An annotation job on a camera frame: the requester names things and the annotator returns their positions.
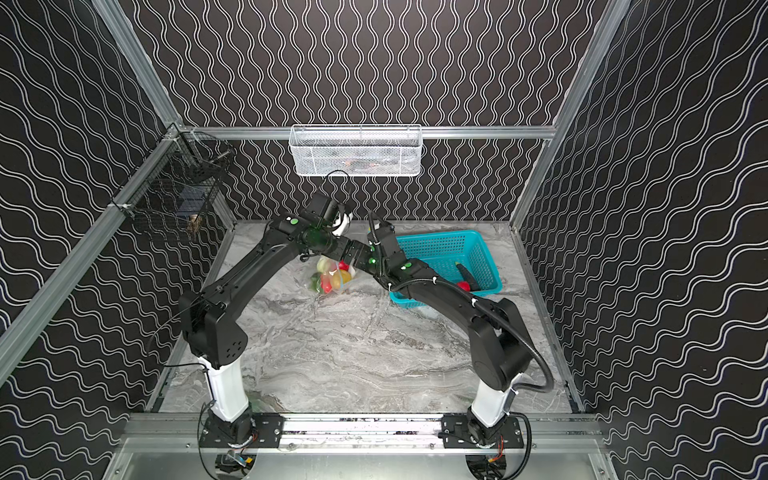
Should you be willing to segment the yellow toy potato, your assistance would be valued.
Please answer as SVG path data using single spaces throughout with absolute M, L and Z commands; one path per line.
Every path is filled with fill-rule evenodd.
M 333 273 L 336 283 L 336 289 L 340 289 L 352 280 L 352 275 L 348 271 L 336 270 Z

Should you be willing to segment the clear zip top bag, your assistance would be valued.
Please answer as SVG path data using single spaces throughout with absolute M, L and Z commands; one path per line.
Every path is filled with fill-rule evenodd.
M 318 295 L 341 293 L 358 276 L 355 268 L 342 259 L 337 244 L 323 251 L 305 249 L 300 259 L 308 264 L 306 287 Z

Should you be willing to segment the orange red toy pepper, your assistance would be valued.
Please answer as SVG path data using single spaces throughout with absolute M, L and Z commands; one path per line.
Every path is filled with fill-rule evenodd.
M 320 277 L 320 287 L 323 293 L 328 294 L 336 289 L 334 276 L 330 273 L 324 273 Z

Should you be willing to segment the teal plastic basket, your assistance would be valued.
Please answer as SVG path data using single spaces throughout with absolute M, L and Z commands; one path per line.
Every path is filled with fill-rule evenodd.
M 438 275 L 452 283 L 463 281 L 463 266 L 479 285 L 478 296 L 500 293 L 502 281 L 496 263 L 482 235 L 475 230 L 439 231 L 398 235 L 397 241 L 408 258 L 427 263 Z

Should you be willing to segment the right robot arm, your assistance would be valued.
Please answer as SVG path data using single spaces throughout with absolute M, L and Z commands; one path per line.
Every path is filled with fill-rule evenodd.
M 339 236 L 340 260 L 370 274 L 385 290 L 423 303 L 467 335 L 479 386 L 469 416 L 491 429 L 511 413 L 520 390 L 547 393 L 554 387 L 550 365 L 535 346 L 516 304 L 477 296 L 441 276 L 427 262 L 405 253 L 394 227 L 383 223 L 361 242 Z

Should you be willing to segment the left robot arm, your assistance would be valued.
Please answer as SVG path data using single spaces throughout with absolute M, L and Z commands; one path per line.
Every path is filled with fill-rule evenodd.
M 248 335 L 237 324 L 245 307 L 294 259 L 332 250 L 350 223 L 342 204 L 315 194 L 299 213 L 270 220 L 256 246 L 221 278 L 182 295 L 182 336 L 207 369 L 212 412 L 219 420 L 235 423 L 250 410 L 240 366 Z

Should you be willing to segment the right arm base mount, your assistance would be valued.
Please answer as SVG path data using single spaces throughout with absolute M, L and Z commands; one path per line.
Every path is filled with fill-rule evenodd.
M 437 433 L 445 449 L 469 448 L 469 473 L 475 479 L 517 479 L 527 467 L 533 447 L 527 415 L 512 412 L 494 426 L 485 426 L 471 411 L 445 414 Z

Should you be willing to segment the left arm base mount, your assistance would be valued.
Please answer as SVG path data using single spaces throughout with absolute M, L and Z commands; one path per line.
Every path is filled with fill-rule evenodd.
M 246 411 L 233 422 L 225 422 L 208 410 L 198 416 L 198 454 L 204 471 L 212 479 L 244 479 L 255 466 L 257 454 L 249 449 L 276 448 L 282 438 L 285 418 L 277 413 Z M 204 448 L 225 449 L 214 458 L 213 470 L 203 460 Z

